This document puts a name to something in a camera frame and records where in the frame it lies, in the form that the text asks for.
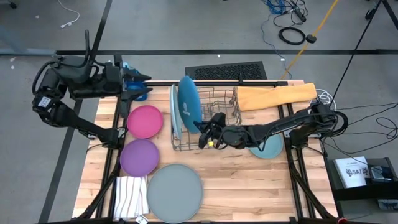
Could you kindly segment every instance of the wooden tabletop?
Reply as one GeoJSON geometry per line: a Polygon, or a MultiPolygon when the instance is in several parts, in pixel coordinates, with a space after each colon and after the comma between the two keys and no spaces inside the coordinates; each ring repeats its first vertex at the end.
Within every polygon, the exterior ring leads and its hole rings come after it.
{"type": "MultiPolygon", "coordinates": [[[[289,80],[289,85],[301,84],[303,84],[302,80],[289,80]]],[[[231,86],[217,88],[232,89],[231,86]]],[[[205,188],[205,198],[201,209],[192,218],[193,221],[287,221],[289,217],[296,217],[292,184],[284,150],[275,159],[259,159],[248,150],[232,148],[221,151],[215,149],[183,152],[173,150],[170,138],[169,92],[169,86],[155,86],[146,101],[134,101],[131,109],[141,105],[154,105],[164,116],[164,125],[160,133],[151,138],[160,151],[160,164],[156,170],[167,164],[182,163],[190,166],[200,175],[205,188]]],[[[308,102],[292,105],[296,112],[306,108],[308,102]]],[[[95,123],[104,128],[110,128],[115,107],[116,98],[101,99],[95,123]]],[[[242,124],[266,124],[277,119],[279,115],[276,107],[242,112],[242,124]]],[[[126,144],[132,140],[134,138],[128,134],[126,144]]],[[[90,146],[99,143],[98,140],[91,141],[90,146]]],[[[310,139],[309,145],[320,150],[319,141],[316,139],[310,139]]],[[[102,147],[93,148],[87,153],[73,217],[79,216],[98,193],[106,153],[107,149],[102,147]]],[[[337,216],[323,157],[317,152],[306,149],[303,150],[303,156],[311,190],[323,206],[332,215],[337,216]]],[[[300,198],[304,214],[308,216],[305,197],[301,189],[300,198]]],[[[108,211],[109,192],[105,202],[103,215],[106,215],[108,211]]],[[[158,220],[152,213],[146,217],[152,221],[158,220]]]]}

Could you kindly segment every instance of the purple plate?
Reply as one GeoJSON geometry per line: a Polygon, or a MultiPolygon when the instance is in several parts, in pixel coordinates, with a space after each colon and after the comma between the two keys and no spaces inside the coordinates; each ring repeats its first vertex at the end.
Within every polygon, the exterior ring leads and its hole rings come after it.
{"type": "Polygon", "coordinates": [[[132,177],[150,174],[159,163],[159,150],[148,139],[136,139],[125,146],[120,155],[122,169],[132,177]]]}

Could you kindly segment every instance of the white towel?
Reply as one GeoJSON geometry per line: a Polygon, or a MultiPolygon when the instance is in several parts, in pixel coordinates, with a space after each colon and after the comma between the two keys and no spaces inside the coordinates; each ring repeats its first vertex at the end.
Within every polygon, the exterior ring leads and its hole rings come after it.
{"type": "Polygon", "coordinates": [[[146,177],[116,178],[115,219],[135,218],[149,213],[146,177]]]}

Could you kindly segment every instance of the concrete floor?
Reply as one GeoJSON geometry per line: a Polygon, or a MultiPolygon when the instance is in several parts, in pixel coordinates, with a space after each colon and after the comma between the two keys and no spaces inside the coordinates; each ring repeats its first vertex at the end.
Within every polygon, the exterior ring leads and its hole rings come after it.
{"type": "MultiPolygon", "coordinates": [[[[20,1],[17,10],[0,6],[0,21],[15,32],[29,47],[57,50],[82,50],[84,30],[91,33],[93,43],[105,0],[63,0],[66,7],[81,12],[78,22],[64,29],[61,24],[75,18],[63,10],[55,0],[20,1]]],[[[307,0],[310,11],[307,22],[300,28],[314,31],[332,0],[307,0]]],[[[398,14],[398,2],[389,1],[398,14]]],[[[365,0],[340,1],[310,49],[354,49],[365,25],[364,15],[373,5],[365,0]]],[[[269,14],[258,0],[173,0],[145,1],[118,0],[113,2],[100,49],[104,50],[167,50],[167,49],[270,49],[261,39],[260,25],[269,14]]],[[[290,18],[281,18],[288,23],[290,18]]],[[[267,41],[278,49],[300,49],[283,43],[277,37],[279,28],[272,22],[264,26],[267,41]]],[[[383,6],[377,12],[360,49],[398,49],[395,29],[383,6]]],[[[293,55],[285,55],[287,61],[293,55]]],[[[50,127],[31,110],[30,86],[46,57],[0,57],[0,223],[36,223],[50,185],[66,128],[50,127]]],[[[108,56],[98,60],[107,61],[108,56]]],[[[124,60],[153,79],[180,79],[184,68],[218,63],[261,60],[268,79],[278,79],[283,64],[277,55],[179,55],[125,56],[124,60]]],[[[317,88],[334,92],[349,55],[304,55],[292,68],[294,79],[314,82],[317,88]]],[[[357,55],[338,92],[338,108],[397,101],[398,55],[357,55]]],[[[65,102],[73,105],[69,99],[65,102]]],[[[93,120],[98,100],[85,100],[81,116],[93,120]]],[[[345,111],[354,121],[380,111],[380,107],[345,111]]],[[[397,121],[396,110],[382,114],[397,121]]],[[[375,125],[375,118],[350,126],[347,132],[385,129],[375,125]]],[[[357,151],[385,141],[372,134],[336,138],[346,151],[357,151]]],[[[65,168],[50,215],[50,221],[68,220],[72,215],[76,192],[85,160],[88,141],[75,133],[65,168]]],[[[359,153],[368,158],[390,157],[398,169],[398,142],[359,153]]],[[[328,149],[329,158],[346,157],[328,149]]],[[[381,212],[373,201],[343,204],[345,216],[359,217],[364,222],[395,223],[398,215],[381,212]]]]}

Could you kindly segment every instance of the dish rack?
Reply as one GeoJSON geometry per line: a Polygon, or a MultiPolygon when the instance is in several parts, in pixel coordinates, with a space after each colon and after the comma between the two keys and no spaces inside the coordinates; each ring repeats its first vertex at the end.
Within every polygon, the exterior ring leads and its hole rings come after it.
{"type": "MultiPolygon", "coordinates": [[[[215,89],[214,87],[197,88],[202,111],[202,120],[209,121],[215,113],[223,112],[226,115],[226,125],[240,125],[242,122],[241,110],[238,105],[237,88],[215,89]]],[[[191,151],[200,149],[198,147],[199,134],[189,133],[182,124],[181,139],[174,134],[173,126],[171,131],[171,142],[176,151],[191,151]]],[[[206,145],[203,149],[210,149],[213,146],[206,145]]]]}

